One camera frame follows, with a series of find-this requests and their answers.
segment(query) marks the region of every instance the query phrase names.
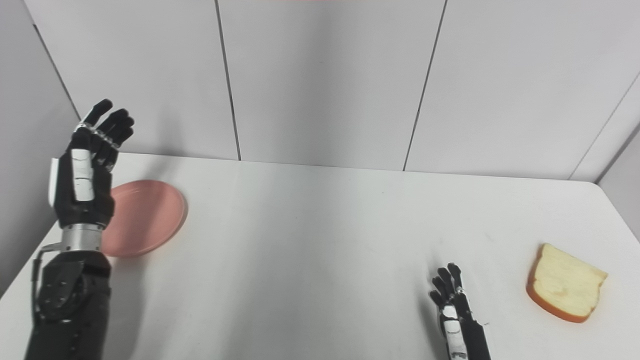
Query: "robotic hand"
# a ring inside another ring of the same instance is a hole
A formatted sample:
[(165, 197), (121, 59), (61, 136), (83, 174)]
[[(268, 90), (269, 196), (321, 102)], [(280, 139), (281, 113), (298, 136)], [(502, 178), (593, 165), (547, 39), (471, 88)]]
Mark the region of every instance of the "robotic hand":
[[(67, 150), (53, 159), (49, 204), (62, 228), (61, 242), (46, 245), (33, 261), (33, 331), (26, 360), (99, 360), (109, 315), (111, 265), (100, 252), (102, 230), (113, 216), (111, 169), (118, 148), (133, 135), (127, 110), (111, 113), (103, 100), (78, 124)], [(42, 254), (60, 253), (42, 272)]]
[(449, 359), (491, 360), (484, 329), (471, 315), (460, 268), (454, 263), (447, 268), (438, 269), (438, 276), (432, 280), (438, 290), (431, 291), (429, 297), (440, 310), (440, 328), (447, 339)]

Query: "bread crust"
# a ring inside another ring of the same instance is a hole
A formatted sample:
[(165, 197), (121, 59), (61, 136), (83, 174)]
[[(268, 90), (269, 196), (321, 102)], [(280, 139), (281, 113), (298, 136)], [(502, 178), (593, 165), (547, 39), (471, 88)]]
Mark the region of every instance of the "bread crust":
[(566, 320), (568, 322), (575, 322), (575, 323), (583, 323), (587, 321), (589, 316), (593, 313), (593, 310), (595, 309), (594, 307), (591, 308), (591, 311), (586, 316), (576, 316), (573, 314), (566, 313), (558, 309), (557, 307), (549, 304), (547, 301), (541, 298), (534, 290), (533, 284), (534, 282), (536, 282), (536, 269), (538, 267), (538, 263), (540, 262), (540, 259), (542, 258), (542, 248), (544, 246), (545, 244), (542, 244), (538, 248), (538, 255), (536, 256), (536, 260), (534, 261), (533, 266), (531, 267), (531, 271), (529, 272), (529, 280), (527, 281), (527, 294), (529, 295), (531, 300), (533, 300), (537, 305), (539, 305), (549, 313), (556, 315), (562, 320)]

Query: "cable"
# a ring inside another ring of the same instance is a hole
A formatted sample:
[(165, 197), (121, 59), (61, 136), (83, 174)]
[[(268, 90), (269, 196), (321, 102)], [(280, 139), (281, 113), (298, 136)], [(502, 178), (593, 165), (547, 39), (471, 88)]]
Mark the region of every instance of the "cable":
[(43, 250), (38, 251), (38, 255), (33, 260), (33, 270), (31, 272), (31, 316), (33, 317), (33, 325), (38, 323), (38, 307), (37, 307), (37, 292), (38, 292), (38, 277), (40, 276), (40, 264), (42, 264)]

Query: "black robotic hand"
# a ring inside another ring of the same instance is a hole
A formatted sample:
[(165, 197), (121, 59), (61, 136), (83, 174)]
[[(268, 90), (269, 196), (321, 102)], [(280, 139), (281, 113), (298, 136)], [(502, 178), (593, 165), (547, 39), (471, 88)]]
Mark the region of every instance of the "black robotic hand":
[(111, 113), (111, 101), (96, 104), (74, 131), (67, 150), (51, 167), (49, 202), (64, 228), (93, 224), (105, 228), (113, 216), (111, 169), (122, 143), (133, 135), (133, 119), (125, 109)]
[[(26, 360), (100, 360), (109, 318), (111, 265), (101, 253), (102, 230), (113, 216), (111, 169), (118, 148), (133, 135), (126, 110), (95, 125), (112, 104), (103, 100), (74, 131), (60, 159), (52, 162), (49, 203), (62, 237), (42, 247), (33, 261), (33, 330)], [(38, 277), (42, 254), (60, 251)]]
[(447, 339), (449, 359), (491, 360), (484, 329), (469, 308), (460, 268), (454, 263), (447, 268), (438, 269), (438, 276), (432, 279), (438, 290), (431, 291), (429, 296), (440, 310), (440, 327)]

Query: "silver metal ring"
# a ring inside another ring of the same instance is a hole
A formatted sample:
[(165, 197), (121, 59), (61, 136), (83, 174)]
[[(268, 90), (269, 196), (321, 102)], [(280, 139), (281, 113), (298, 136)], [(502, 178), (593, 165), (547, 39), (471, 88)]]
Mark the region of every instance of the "silver metal ring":
[(100, 251), (102, 230), (95, 224), (72, 224), (62, 229), (61, 251)]

